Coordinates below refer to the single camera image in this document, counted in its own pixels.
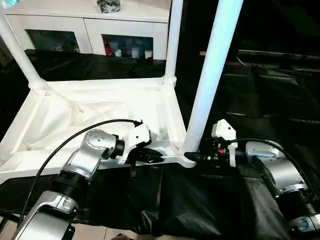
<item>white pole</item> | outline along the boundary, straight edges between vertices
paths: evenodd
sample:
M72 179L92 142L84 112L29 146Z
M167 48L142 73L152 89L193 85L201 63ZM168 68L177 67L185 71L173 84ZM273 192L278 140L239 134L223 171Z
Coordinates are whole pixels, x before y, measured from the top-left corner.
M165 77L174 77L178 54L183 0L172 0L168 47L166 51Z
M242 3L243 0L219 0L182 153L199 148Z
M10 50L12 56L18 63L24 75L29 81L30 88L45 88L47 83L38 75L28 56L22 49L10 25L8 24L5 13L0 6L0 36Z

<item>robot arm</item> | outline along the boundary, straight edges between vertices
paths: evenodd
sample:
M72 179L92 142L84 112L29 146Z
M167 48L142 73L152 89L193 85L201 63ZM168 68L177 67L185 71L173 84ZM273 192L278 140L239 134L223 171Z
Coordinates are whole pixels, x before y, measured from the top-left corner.
M184 155L198 163L217 168L236 167L236 158L253 167L265 182L272 197L288 223L293 238L307 239L320 232L320 202L304 179L302 171L273 146L276 142L247 141L245 149L228 141L236 139L236 131L224 119L218 121L211 133L211 153L186 152Z
M112 158L118 164L124 164L133 149L150 142L150 131L145 124L132 129L123 139L99 129L89 130L80 148L62 167L52 189L42 193L12 239L71 240L75 232L71 221L88 192L101 159Z

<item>black fabric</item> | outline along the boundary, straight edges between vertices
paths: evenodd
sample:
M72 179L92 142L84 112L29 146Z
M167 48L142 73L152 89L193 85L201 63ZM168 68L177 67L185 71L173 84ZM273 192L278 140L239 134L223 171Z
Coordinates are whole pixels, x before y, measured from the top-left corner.
M117 59L93 54L30 52L39 74L48 81L161 77L164 61ZM203 59L177 66L175 87L188 126ZM0 73L5 91L1 136L29 90L15 63ZM226 66L212 105L204 137L224 118L239 138L280 143L299 161L319 172L318 75L258 67ZM288 239L284 218L257 174L248 167L228 172L178 165L98 171L78 213L77 222L197 239ZM320 186L313 171L304 169ZM49 189L52 176L42 176L30 201ZM0 185L0 212L19 213L33 178L10 179Z

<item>cabinet door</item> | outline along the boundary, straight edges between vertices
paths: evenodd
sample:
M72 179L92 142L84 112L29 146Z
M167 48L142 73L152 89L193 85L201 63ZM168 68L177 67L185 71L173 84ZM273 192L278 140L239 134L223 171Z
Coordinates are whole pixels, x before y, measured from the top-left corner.
M94 54L165 60L168 24L143 21L84 19Z
M91 54L83 18L7 15L22 48Z

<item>black cable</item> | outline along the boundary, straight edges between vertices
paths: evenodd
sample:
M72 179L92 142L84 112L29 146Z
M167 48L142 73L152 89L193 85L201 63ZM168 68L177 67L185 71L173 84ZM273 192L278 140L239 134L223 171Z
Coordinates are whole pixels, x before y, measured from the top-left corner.
M18 222L18 226L22 223L22 221L24 220L24 215L26 213L26 209L27 209L27 205L29 203L29 200L30 200L30 196L32 194L32 192L34 191L35 189L35 186L37 184L37 181L41 175L41 173L43 172L43 170L45 169L46 165L49 163L49 161L54 157L54 155L56 155L57 152L60 151L60 149L62 149L68 142L70 142L72 139L74 139L75 137L79 136L80 134L83 134L84 132L90 130L90 129L93 129L95 127L98 127L98 126L101 126L101 125L104 125L104 124L111 124L111 123L117 123L117 122L127 122L127 123L133 123L135 126L137 125L140 125L141 122L139 121L135 121L135 120L130 120L130 119L113 119L113 120L107 120L107 121L102 121L102 122L98 122L96 124L93 124L91 126L88 126L80 131L78 131L77 133L75 133L74 135L72 135L71 137L69 137L68 139L66 139L63 143L60 144L60 146L58 146L49 156L48 158L44 161L44 163L42 164L42 166L40 167L39 171L37 172L34 180L33 180L33 183L31 185L31 188L29 190L29 194L25 200L25 203L24 203L24 206L23 206L23 209L22 209L22 212L21 212L21 215L20 215L20 218L19 218L19 222Z
M263 144L267 144L277 150L279 150L281 153L283 153L285 155L285 157L294 165L294 167L298 170L298 172L301 174L301 177L305 180L307 186L313 186L313 190L317 191L317 187L315 186L315 184L312 184L312 181L310 181L307 176L304 174L302 168L300 167L298 161L296 161L287 151L285 151L282 147L267 141L267 140L262 140L262 139L258 139L258 138L240 138L240 139L235 139L235 140L228 140L226 141L226 144L230 145L232 143L240 143L240 142L259 142L259 143L263 143ZM319 179L320 179L320 173L317 172L312 166L310 166L309 164L303 162L303 165L307 168L309 168Z

